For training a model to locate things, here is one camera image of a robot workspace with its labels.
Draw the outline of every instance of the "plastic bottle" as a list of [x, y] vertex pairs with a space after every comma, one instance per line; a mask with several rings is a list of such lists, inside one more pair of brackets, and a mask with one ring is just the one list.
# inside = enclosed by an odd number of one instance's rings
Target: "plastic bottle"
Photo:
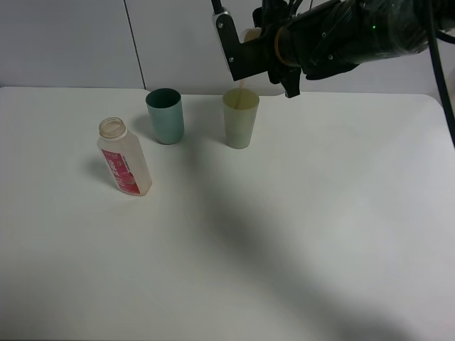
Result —
[[110, 117], [100, 123], [97, 145], [120, 191], [136, 196], [147, 194], [151, 178], [141, 144], [121, 119]]

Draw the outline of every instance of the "cup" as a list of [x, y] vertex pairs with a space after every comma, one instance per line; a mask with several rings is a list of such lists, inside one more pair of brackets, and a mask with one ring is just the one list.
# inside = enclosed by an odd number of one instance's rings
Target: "cup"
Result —
[[226, 144], [234, 149], [247, 148], [255, 125], [259, 96], [248, 89], [233, 89], [223, 96]]
[[156, 138], [163, 144], [176, 144], [185, 133], [182, 96], [173, 89], [150, 92], [145, 102]]

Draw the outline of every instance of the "red label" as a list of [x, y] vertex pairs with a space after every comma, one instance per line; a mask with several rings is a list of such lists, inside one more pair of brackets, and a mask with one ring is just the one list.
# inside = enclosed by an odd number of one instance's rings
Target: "red label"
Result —
[[120, 189], [128, 193], [140, 194], [133, 173], [131, 173], [127, 160], [122, 154], [112, 153], [102, 149], [107, 163], [114, 174], [115, 180], [119, 184]]

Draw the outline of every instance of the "teal cup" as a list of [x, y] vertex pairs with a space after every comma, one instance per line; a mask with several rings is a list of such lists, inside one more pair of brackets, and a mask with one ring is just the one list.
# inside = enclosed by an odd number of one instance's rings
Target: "teal cup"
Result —
[[185, 133], [180, 93], [173, 89], [157, 89], [147, 95], [145, 102], [158, 141], [163, 144], [179, 142]]

